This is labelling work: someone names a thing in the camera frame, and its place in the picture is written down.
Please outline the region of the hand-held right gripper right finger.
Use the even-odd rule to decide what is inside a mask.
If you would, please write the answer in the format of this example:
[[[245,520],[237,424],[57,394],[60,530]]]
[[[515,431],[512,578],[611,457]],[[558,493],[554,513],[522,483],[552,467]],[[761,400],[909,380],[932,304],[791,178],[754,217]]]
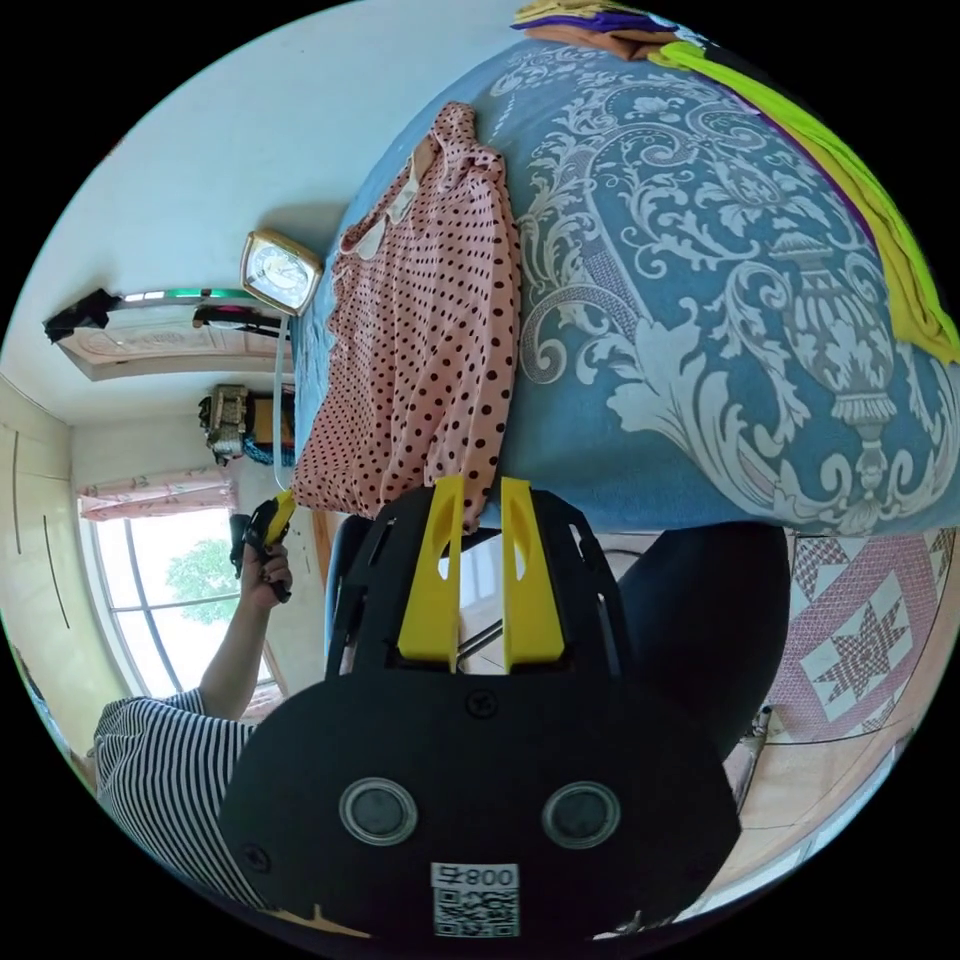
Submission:
[[[504,667],[554,664],[565,643],[528,482],[502,480],[501,521]]]

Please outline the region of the person's left hand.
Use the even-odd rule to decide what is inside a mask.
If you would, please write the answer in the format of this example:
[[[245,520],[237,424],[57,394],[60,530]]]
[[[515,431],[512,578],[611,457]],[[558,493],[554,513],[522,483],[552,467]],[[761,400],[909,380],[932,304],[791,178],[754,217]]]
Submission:
[[[283,544],[268,546],[258,552],[245,545],[240,574],[239,606],[244,610],[270,611],[290,593],[292,573],[287,549]]]

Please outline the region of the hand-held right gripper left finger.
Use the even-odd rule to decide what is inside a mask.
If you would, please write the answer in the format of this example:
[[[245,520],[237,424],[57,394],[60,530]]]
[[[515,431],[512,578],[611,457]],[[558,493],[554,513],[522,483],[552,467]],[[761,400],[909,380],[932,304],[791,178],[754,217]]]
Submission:
[[[406,661],[455,666],[460,640],[460,560],[464,481],[441,477],[431,489],[397,648]]]

